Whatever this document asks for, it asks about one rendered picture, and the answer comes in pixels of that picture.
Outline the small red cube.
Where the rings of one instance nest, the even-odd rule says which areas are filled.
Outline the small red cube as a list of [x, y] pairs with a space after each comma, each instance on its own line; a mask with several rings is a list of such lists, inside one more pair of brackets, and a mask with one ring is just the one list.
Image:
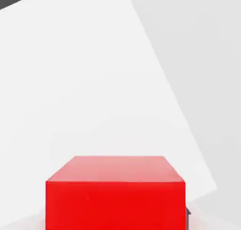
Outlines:
[[185, 190], [162, 156], [75, 156], [46, 181], [45, 230], [186, 230]]

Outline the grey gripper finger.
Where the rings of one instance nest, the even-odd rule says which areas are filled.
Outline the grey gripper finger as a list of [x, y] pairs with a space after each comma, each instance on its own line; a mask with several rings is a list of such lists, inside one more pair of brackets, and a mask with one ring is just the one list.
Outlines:
[[189, 230], [189, 216], [191, 215], [192, 213], [189, 211], [189, 209], [186, 207], [186, 217], [185, 217], [185, 230]]

